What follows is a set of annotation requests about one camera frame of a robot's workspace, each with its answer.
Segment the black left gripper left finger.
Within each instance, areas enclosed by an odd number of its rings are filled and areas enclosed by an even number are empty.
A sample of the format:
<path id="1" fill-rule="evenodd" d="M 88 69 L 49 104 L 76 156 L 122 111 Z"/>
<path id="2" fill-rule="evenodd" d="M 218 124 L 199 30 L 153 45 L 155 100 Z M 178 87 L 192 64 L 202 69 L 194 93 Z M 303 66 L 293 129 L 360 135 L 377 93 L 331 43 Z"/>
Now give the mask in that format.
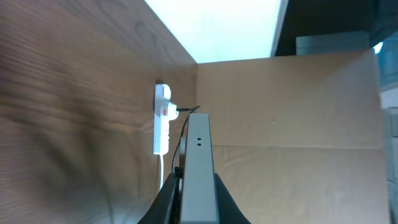
<path id="1" fill-rule="evenodd" d="M 179 219 L 179 176 L 169 174 L 154 202 L 138 224 L 175 224 Z"/>

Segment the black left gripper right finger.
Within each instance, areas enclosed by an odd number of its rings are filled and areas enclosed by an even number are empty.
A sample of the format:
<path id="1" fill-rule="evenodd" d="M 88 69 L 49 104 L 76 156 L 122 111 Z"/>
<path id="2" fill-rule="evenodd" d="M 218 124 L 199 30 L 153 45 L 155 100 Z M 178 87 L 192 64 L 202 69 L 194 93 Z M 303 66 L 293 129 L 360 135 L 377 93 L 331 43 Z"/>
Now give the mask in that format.
<path id="1" fill-rule="evenodd" d="M 215 174 L 215 186 L 220 224 L 250 224 L 218 174 Z"/>

